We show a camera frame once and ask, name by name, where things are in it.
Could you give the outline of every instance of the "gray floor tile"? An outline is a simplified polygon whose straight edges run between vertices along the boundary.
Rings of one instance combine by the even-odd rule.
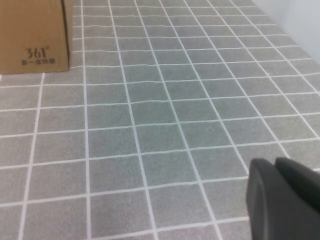
[[[286,35],[266,36],[266,38],[276,47],[297,45],[291,37]]]
[[[34,132],[36,110],[0,112],[0,135],[30,134]]]
[[[192,16],[192,13],[187,7],[166,7],[165,11],[169,16]]]
[[[43,240],[55,236],[64,240],[85,239],[86,212],[85,198],[30,204],[23,239]]]
[[[156,0],[136,0],[136,4],[139,6],[148,6],[148,7],[161,7],[160,2],[156,1]]]
[[[260,35],[254,26],[230,26],[237,36]]]
[[[222,60],[216,50],[188,50],[192,63],[221,63]]]
[[[120,67],[87,67],[87,84],[113,84],[123,83],[123,77]]]
[[[34,166],[32,168],[29,200],[85,193],[85,161]]]
[[[229,145],[230,141],[219,122],[184,123],[182,129],[189,148]]]
[[[304,78],[317,90],[320,91],[320,73],[310,76],[304,76]]]
[[[142,20],[145,26],[171,26],[167,16],[143,16]]]
[[[320,135],[320,114],[303,116],[312,129]]]
[[[221,37],[234,35],[227,26],[204,26],[203,29],[208,36]]]
[[[257,61],[284,60],[274,48],[253,48],[249,51]]]
[[[0,110],[36,108],[38,98],[39,87],[0,88]]]
[[[132,128],[90,131],[89,156],[105,157],[137,152]]]
[[[166,15],[165,11],[160,7],[156,8],[156,7],[139,6],[139,11],[141,16],[165,16]]]
[[[145,192],[92,197],[91,221],[93,238],[151,229]]]
[[[143,81],[161,81],[157,66],[125,66],[124,74],[128,83]]]
[[[261,119],[225,121],[224,125],[235,144],[274,141]]]
[[[255,4],[251,0],[233,0],[232,2],[237,7],[255,7]]]
[[[265,13],[255,6],[254,4],[249,7],[242,7],[241,12],[243,12],[245,15],[264,15]]]
[[[207,37],[181,38],[185,49],[213,49],[211,42]]]
[[[117,44],[114,38],[85,38],[84,49],[86,51],[116,51]]]
[[[91,193],[143,187],[137,156],[90,161]]]
[[[211,37],[210,39],[217,49],[243,47],[235,36],[217,36]]]
[[[217,240],[213,225],[159,232],[160,240]]]
[[[213,104],[222,119],[238,119],[258,116],[247,98],[214,99]]]
[[[251,240],[249,221],[236,221],[219,224],[223,239],[228,240]]]
[[[0,232],[4,240],[18,239],[22,206],[0,208]]]
[[[172,100],[207,98],[199,81],[167,82],[166,87]]]
[[[158,228],[210,220],[200,188],[196,184],[162,187],[149,192]]]
[[[218,119],[209,100],[175,101],[173,106],[180,122]]]
[[[142,26],[139,16],[114,16],[113,21],[116,26]]]
[[[262,116],[296,114],[284,96],[255,96],[250,99]]]
[[[224,1],[224,0],[209,0],[209,2],[214,6],[214,7],[234,7],[234,5],[229,2],[229,1]]]
[[[272,80],[285,94],[313,92],[312,87],[300,76],[273,77]]]
[[[142,156],[148,186],[196,181],[186,152]]]
[[[86,87],[86,94],[88,104],[127,103],[124,85],[91,85]]]
[[[279,140],[316,137],[299,116],[273,117],[265,121]]]
[[[142,153],[185,148],[177,125],[140,126],[136,131]]]
[[[181,51],[156,51],[159,64],[188,64],[189,60],[183,50]]]
[[[221,49],[219,53],[226,62],[248,62],[254,60],[246,49]]]
[[[160,0],[164,7],[186,7],[183,0]]]
[[[27,167],[0,170],[0,203],[24,200],[27,172]]]
[[[260,62],[270,76],[296,75],[297,72],[286,61]]]
[[[81,38],[81,27],[77,27],[76,30],[80,30],[80,33],[77,35],[73,35],[74,38]],[[114,37],[115,32],[112,26],[104,27],[104,26],[87,26],[84,28],[84,37],[92,38],[92,37]]]
[[[0,166],[28,164],[33,136],[0,138]]]
[[[206,34],[200,26],[175,26],[179,37],[205,37]]]
[[[200,79],[229,79],[232,77],[223,63],[197,64],[194,66]]]
[[[251,24],[245,16],[223,16],[222,18],[228,25],[250,25]]]
[[[160,70],[165,81],[197,79],[191,65],[162,65]]]
[[[204,189],[217,220],[245,217],[247,180],[219,181],[204,184]]]
[[[193,16],[170,16],[170,21],[174,26],[198,26],[197,20]]]
[[[288,99],[301,114],[320,112],[320,96],[316,93],[289,95]]]
[[[154,65],[156,64],[151,51],[123,51],[122,64],[126,65]]]
[[[154,50],[180,50],[180,49],[182,49],[181,44],[177,38],[151,38],[150,42],[151,42]]]
[[[232,147],[193,150],[191,154],[202,180],[246,176]]]
[[[228,63],[228,66],[236,78],[254,78],[266,75],[255,62]]]
[[[131,126],[128,105],[88,106],[88,128]]]
[[[44,84],[83,84],[83,69],[71,68],[64,72],[48,72],[44,77]]]
[[[280,93],[269,78],[248,78],[238,81],[248,96]]]
[[[285,153],[276,143],[264,145],[239,146],[238,151],[249,168],[252,159],[267,159],[274,163],[276,158],[285,157]]]
[[[310,60],[295,60],[295,61],[290,61],[290,63],[301,74],[320,73],[320,65],[313,59],[310,59]]]
[[[83,86],[44,86],[41,107],[74,106],[84,104]]]
[[[133,26],[115,27],[116,35],[118,38],[146,38],[144,28]]]
[[[240,36],[239,40],[247,48],[271,47],[271,44],[268,42],[268,40],[265,39],[264,36]]]
[[[253,24],[274,24],[267,15],[247,16]]]
[[[85,129],[84,107],[41,109],[38,132]]]
[[[41,73],[2,75],[0,86],[39,85],[41,78]]]
[[[132,7],[117,7],[115,5],[112,5],[111,11],[113,16],[139,16],[138,10],[136,6],[134,5],[134,1],[130,1],[133,3]]]
[[[84,132],[39,134],[36,137],[35,163],[83,159],[84,157]]]
[[[127,86],[130,101],[148,101],[148,100],[168,100],[164,85],[162,82],[142,82],[128,84]]]
[[[285,34],[285,32],[277,25],[258,25],[256,27],[263,35]]]
[[[119,49],[128,50],[150,50],[147,38],[118,38]]]
[[[167,26],[146,26],[145,27],[147,33],[148,33],[148,36],[149,37],[176,37],[176,34],[175,34],[175,31],[172,27],[167,27]],[[175,47],[177,49],[181,49],[181,48],[178,48],[179,45],[177,44],[176,41],[171,41],[173,43],[171,43],[171,48],[169,49],[175,49]],[[151,44],[153,46],[154,49],[157,49],[156,47],[158,48],[161,48],[161,49],[166,49],[164,44],[162,44],[163,42],[162,41],[151,41]]]
[[[176,122],[169,102],[142,102],[132,105],[135,124],[164,124]]]
[[[195,16],[214,16],[214,15],[217,15],[216,11],[211,7],[191,7],[190,9]]]
[[[279,47],[278,50],[286,59],[310,58],[310,56],[299,46]]]
[[[215,7],[214,8],[221,16],[242,15],[236,7]]]
[[[308,168],[319,168],[320,141],[298,141],[282,144],[290,158]]]
[[[196,19],[202,26],[225,25],[219,16],[197,16]]]
[[[235,80],[203,81],[211,98],[244,96]]]
[[[86,51],[85,64],[87,66],[120,66],[117,52]]]
[[[211,6],[206,0],[197,0],[197,1],[186,0],[185,2],[189,7],[210,7]]]

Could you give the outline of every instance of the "white grout line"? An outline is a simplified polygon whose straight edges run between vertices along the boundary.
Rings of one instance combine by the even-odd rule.
[[[206,88],[204,87],[204,84],[203,84],[203,82],[201,81],[201,78],[199,77],[199,74],[198,74],[198,72],[196,71],[195,66],[192,64],[192,61],[191,61],[191,59],[190,59],[190,57],[189,57],[189,55],[188,55],[188,53],[187,53],[187,51],[186,51],[186,49],[185,49],[185,47],[184,47],[184,45],[183,45],[181,39],[179,38],[179,35],[178,35],[178,33],[177,33],[176,29],[175,29],[175,26],[173,25],[171,19],[169,18],[169,15],[168,15],[168,13],[167,13],[167,10],[164,8],[164,5],[163,5],[162,1],[159,0],[159,2],[160,2],[161,6],[162,6],[162,8],[163,8],[163,10],[164,10],[164,12],[165,12],[165,15],[166,15],[167,18],[168,18],[168,21],[170,22],[170,24],[171,24],[171,26],[172,26],[172,28],[173,28],[173,31],[174,31],[175,35],[178,37],[178,41],[179,41],[179,43],[180,43],[180,45],[181,45],[181,47],[182,47],[185,55],[187,56],[188,61],[190,62],[194,73],[196,74],[198,80],[200,80],[201,86],[202,86],[202,88],[203,88],[206,96],[208,97],[208,99],[210,99],[210,96],[209,96]],[[210,101],[210,103],[211,103],[211,105],[212,105],[212,107],[213,107],[213,109],[214,109],[214,111],[215,111],[216,116],[219,118],[220,124],[222,125],[225,133],[227,134],[227,136],[228,136],[228,138],[229,138],[229,141],[230,141],[231,144],[233,145],[234,143],[233,143],[231,137],[229,136],[228,131],[227,131],[225,125],[224,125],[223,122],[221,121],[221,118],[220,118],[220,115],[219,115],[217,109],[215,108],[212,100],[210,99],[209,101]],[[179,123],[179,118],[178,118],[178,115],[177,115],[177,113],[176,113],[176,111],[175,111],[174,105],[173,105],[173,103],[171,103],[171,104],[172,104],[172,105],[171,105],[171,106],[172,106],[172,109],[173,109],[173,111],[175,112],[176,121],[177,121],[177,123]],[[213,209],[212,209],[212,207],[211,207],[211,204],[210,204],[210,202],[209,202],[209,199],[208,199],[208,197],[207,197],[207,194],[206,194],[204,185],[200,182],[200,181],[201,181],[201,177],[200,177],[200,175],[199,175],[197,166],[196,166],[196,164],[195,164],[195,161],[194,161],[193,156],[192,156],[192,154],[191,154],[191,151],[190,151],[190,149],[189,149],[189,145],[188,145],[188,142],[187,142],[186,137],[185,137],[185,135],[184,135],[183,129],[182,129],[182,127],[181,127],[181,124],[179,123],[178,126],[179,126],[179,130],[180,130],[180,132],[181,132],[182,138],[183,138],[183,142],[184,142],[184,144],[185,144],[185,148],[188,150],[187,153],[188,153],[188,155],[189,155],[189,158],[190,158],[190,161],[191,161],[191,164],[192,164],[192,167],[193,167],[195,176],[196,176],[197,180],[199,181],[199,187],[200,187],[200,190],[201,190],[201,193],[202,193],[204,202],[205,202],[205,204],[206,204],[206,207],[207,207],[207,210],[208,210],[208,212],[209,212],[209,215],[210,215],[212,221],[214,222],[213,225],[214,225],[215,231],[216,231],[216,233],[217,233],[217,236],[218,236],[219,240],[223,240],[223,237],[222,237],[220,228],[219,228],[218,224],[216,223],[216,217],[215,217],[215,214],[214,214]]]
[[[298,143],[298,142],[315,141],[315,140],[318,140],[318,139],[316,137],[313,137],[313,138],[302,138],[302,139],[292,139],[292,140],[280,140],[280,142],[281,143]],[[249,146],[271,145],[271,144],[276,144],[276,143],[277,143],[276,141],[253,142],[253,143],[240,143],[240,144],[236,144],[235,146],[236,147],[249,147]],[[209,149],[224,149],[224,148],[232,148],[232,145],[194,147],[194,148],[190,148],[190,151],[209,150]],[[186,149],[173,149],[173,150],[167,150],[167,151],[150,151],[150,152],[142,152],[141,155],[145,156],[145,155],[156,155],[156,154],[181,153],[181,152],[186,152],[186,151],[187,151]],[[89,157],[89,160],[90,161],[95,161],[95,160],[106,160],[106,159],[114,159],[114,158],[126,158],[126,157],[133,157],[133,156],[138,156],[138,154],[137,153],[130,153],[130,154],[123,154],[123,155]],[[68,164],[68,163],[75,163],[75,162],[83,162],[85,160],[86,160],[85,158],[80,158],[80,159],[71,159],[71,160],[37,162],[37,163],[33,163],[32,166],[46,166],[46,165],[53,165],[53,164]],[[25,167],[28,167],[28,166],[29,166],[29,164],[0,166],[0,170],[25,168]]]
[[[89,132],[88,132],[88,100],[87,100],[87,74],[86,74],[86,49],[84,28],[84,3],[81,0],[81,34],[82,34],[82,62],[83,62],[83,98],[84,98],[84,136],[85,136],[85,197],[86,197],[86,235],[92,239],[91,223],[91,197],[90,197],[90,163],[89,163]]]
[[[256,27],[256,25],[254,25],[252,23],[252,21],[238,8],[238,10],[243,14],[243,16],[262,34],[262,32]],[[305,80],[305,82],[312,87],[312,89],[314,90],[314,93],[318,94],[320,96],[320,93],[315,89],[315,87],[313,87],[308,81],[307,79],[302,76],[300,74],[300,72],[292,65],[292,63],[272,44],[272,42],[270,42],[266,37],[264,37],[274,48],[275,50],[285,59],[286,62],[289,63],[289,65]],[[274,84],[274,86],[278,89],[278,91],[280,93],[284,93],[279,86],[274,82],[274,80],[271,78],[271,76],[267,73],[267,71],[260,65],[260,63],[255,59],[255,57],[251,54],[251,52],[247,49],[247,52],[251,55],[251,57],[256,61],[256,63],[259,65],[259,67],[264,71],[264,73],[268,76],[268,78],[270,79],[270,81]],[[307,125],[307,127],[311,130],[311,132],[320,140],[319,135],[317,134],[317,132],[310,126],[310,124],[307,122],[307,120],[302,116],[302,114],[298,111],[298,109],[293,105],[293,103],[289,100],[289,98],[286,95],[283,95],[284,98],[286,99],[286,101],[290,104],[290,106],[293,108],[293,110],[300,116],[300,118],[303,120],[303,122]]]
[[[139,192],[139,191],[149,191],[153,189],[171,188],[171,187],[177,187],[177,186],[198,185],[201,183],[219,183],[219,182],[246,180],[246,179],[248,179],[248,176],[216,178],[216,179],[207,179],[207,180],[200,180],[200,181],[197,180],[197,181],[187,181],[187,182],[173,182],[173,183],[153,185],[153,186],[147,186],[147,187],[141,186],[141,187],[135,187],[135,188],[119,189],[119,190],[92,192],[89,194],[85,193],[85,194],[77,194],[77,195],[33,199],[33,200],[27,200],[26,203],[27,205],[41,204],[41,203],[49,203],[49,202],[56,202],[56,201],[63,201],[63,200],[86,198],[88,196],[95,197],[95,196],[104,196],[104,195],[112,195],[112,194],[124,194],[124,193],[132,193],[132,192]],[[8,206],[20,206],[23,204],[24,204],[23,201],[0,203],[0,208],[5,208]]]
[[[29,156],[29,164],[27,169],[26,181],[25,181],[25,188],[24,188],[24,195],[23,195],[23,204],[22,204],[22,212],[21,212],[21,219],[20,219],[20,226],[19,226],[19,234],[18,240],[22,240],[24,237],[24,230],[25,230],[25,223],[26,223],[26,214],[27,214],[27,201],[29,196],[29,188],[31,182],[31,174],[32,174],[32,166],[34,163],[34,156],[35,156],[35,149],[36,149],[36,139],[37,139],[37,132],[38,132],[38,125],[39,125],[39,117],[40,117],[40,107],[41,107],[41,100],[42,100],[42,92],[45,80],[45,74],[42,73],[41,83],[39,87],[39,96],[37,102],[37,110],[35,116],[35,123],[34,123],[34,130],[32,134],[32,143],[31,143],[31,150]]]
[[[110,11],[111,20],[112,20],[112,26],[113,26],[115,42],[116,42],[116,48],[117,48],[117,51],[118,51],[118,56],[119,56],[119,61],[120,61],[120,66],[121,66],[121,72],[122,72],[122,77],[123,77],[123,82],[124,82],[124,87],[125,87],[125,93],[126,93],[128,106],[129,106],[130,118],[131,118],[132,129],[133,129],[133,135],[134,135],[136,150],[137,150],[137,153],[138,153],[138,159],[139,159],[141,176],[142,176],[142,181],[143,181],[143,186],[144,186],[144,192],[145,192],[145,196],[146,196],[146,202],[147,202],[147,207],[148,207],[148,211],[149,211],[150,222],[151,222],[151,226],[152,226],[152,230],[153,230],[153,237],[154,237],[155,240],[158,240],[159,238],[158,238],[158,233],[156,231],[156,229],[157,229],[156,221],[155,221],[155,216],[154,216],[154,212],[153,212],[153,209],[152,209],[151,198],[150,198],[150,193],[149,193],[149,190],[148,190],[148,183],[147,183],[147,177],[146,177],[146,173],[145,173],[145,169],[144,169],[144,164],[143,164],[143,161],[142,161],[142,155],[141,155],[141,149],[140,149],[139,140],[138,140],[137,128],[136,128],[136,124],[135,124],[133,110],[132,110],[132,107],[131,107],[131,100],[130,100],[130,95],[129,95],[129,91],[128,91],[127,81],[126,81],[125,69],[124,69],[124,66],[123,66],[123,61],[122,61],[122,57],[121,57],[121,53],[120,53],[119,41],[118,41],[117,32],[116,32],[116,26],[115,26],[113,14],[112,14],[112,9],[111,9],[111,6],[110,6],[110,0],[107,0],[107,2],[109,4],[109,11]]]

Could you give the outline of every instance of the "tiled floor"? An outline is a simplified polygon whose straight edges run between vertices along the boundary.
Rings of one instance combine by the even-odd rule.
[[[250,0],[76,0],[69,72],[0,77],[4,240],[249,240],[253,157],[320,170],[320,66]]]

